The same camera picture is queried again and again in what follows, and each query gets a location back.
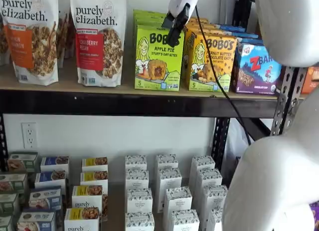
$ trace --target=bobo's box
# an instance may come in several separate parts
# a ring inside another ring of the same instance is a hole
[[[237,93],[275,94],[281,65],[260,44],[238,43],[233,87]]]
[[[178,91],[184,33],[177,45],[166,44],[168,29],[137,25],[135,89]]]

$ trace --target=purely elizabeth granola bag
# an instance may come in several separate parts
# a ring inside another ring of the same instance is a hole
[[[70,0],[76,28],[78,82],[85,86],[121,84],[126,0]]]
[[[19,82],[58,82],[58,0],[0,0],[0,11]]]

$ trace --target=snack box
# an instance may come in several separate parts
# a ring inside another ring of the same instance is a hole
[[[65,231],[98,231],[98,208],[71,208],[66,210],[64,219]]]
[[[125,170],[147,169],[146,156],[144,155],[127,155],[125,156]]]
[[[54,210],[57,229],[63,224],[63,203],[61,187],[32,189],[28,205],[31,209]]]
[[[178,168],[160,169],[156,181],[156,212],[163,213],[165,190],[181,187],[182,176]]]
[[[125,231],[154,231],[155,221],[150,213],[126,213]]]
[[[0,230],[1,231],[14,231],[12,225],[12,215],[0,215]]]
[[[216,35],[206,33],[205,35],[210,50],[214,70],[220,85],[224,91],[229,91],[231,72],[235,57],[237,39],[233,36]],[[189,57],[186,73],[186,84],[190,91],[220,92],[216,83],[208,49],[201,32],[192,33],[189,42]]]
[[[17,231],[56,231],[55,212],[46,210],[23,211],[17,222]]]
[[[305,77],[302,94],[311,93],[319,84],[319,67],[309,67]]]
[[[197,213],[200,212],[201,209],[201,198],[203,188],[208,185],[221,185],[223,177],[221,176],[218,169],[204,168],[197,172],[196,178],[196,188],[194,194],[194,208]]]
[[[87,158],[82,159],[82,172],[87,171],[108,171],[108,158]]]
[[[163,215],[164,230],[168,230],[168,218],[172,211],[190,210],[192,195],[188,187],[165,190],[165,205]]]
[[[128,190],[127,213],[151,213],[153,198],[151,189]]]
[[[202,231],[206,231],[209,211],[224,207],[227,191],[225,185],[204,187],[203,197],[201,198],[201,211],[199,214]]]
[[[16,215],[20,212],[17,192],[0,193],[0,214]]]
[[[137,25],[135,89],[178,91],[184,33],[172,48],[168,29]]]
[[[167,231],[198,231],[199,219],[196,210],[172,211]]]
[[[223,208],[215,208],[209,212],[207,231],[222,231]]]
[[[195,156],[192,158],[191,166],[190,166],[189,182],[188,182],[188,186],[192,195],[194,195],[195,193],[197,172],[198,170],[201,170],[204,168],[211,168],[211,169],[215,168],[215,161],[213,160],[211,156],[202,155],[202,156]]]
[[[237,93],[275,94],[281,72],[277,63],[264,45],[238,43],[233,87]]]

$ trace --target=small product box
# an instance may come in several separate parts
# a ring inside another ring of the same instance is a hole
[[[215,208],[208,215],[207,231],[222,231],[223,208]]]
[[[151,189],[128,190],[127,213],[151,213],[153,198]]]
[[[20,212],[19,197],[17,192],[0,194],[0,214],[16,215]]]
[[[217,169],[204,168],[198,171],[193,202],[198,213],[200,213],[203,188],[209,185],[221,185],[222,179],[223,177]]]
[[[172,211],[167,231],[198,231],[199,219],[196,210]]]
[[[87,158],[82,159],[82,172],[87,171],[108,171],[108,158]]]
[[[181,187],[182,176],[178,168],[161,169],[156,182],[156,212],[164,211],[165,190]]]
[[[65,231],[98,231],[98,208],[71,208],[66,210],[64,219]]]
[[[191,167],[190,167],[190,174],[189,174],[189,189],[191,191],[191,194],[195,194],[195,185],[196,185],[196,178],[197,178],[197,172],[198,170],[201,170],[203,168],[215,168],[215,161],[211,156],[204,155],[204,156],[195,156],[193,157],[191,161]]]
[[[172,211],[190,210],[192,195],[188,187],[167,189],[165,191],[165,206],[163,215],[163,228],[168,230],[168,218]]]
[[[226,195],[227,187],[225,185],[205,186],[203,188],[201,211],[199,214],[202,231],[206,231],[209,211],[223,208]]]
[[[147,170],[146,156],[127,155],[125,156],[125,170],[141,169]]]
[[[125,231],[154,231],[155,221],[150,213],[126,213]]]
[[[29,207],[31,209],[54,210],[57,229],[63,223],[63,203],[61,187],[39,188],[30,191]]]
[[[1,231],[14,231],[12,225],[12,215],[0,215],[0,230]]]
[[[17,222],[17,231],[56,231],[54,211],[23,211]]]

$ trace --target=green box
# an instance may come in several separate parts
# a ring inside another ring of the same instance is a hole
[[[135,89],[178,91],[184,33],[179,45],[166,44],[168,29],[137,25]]]

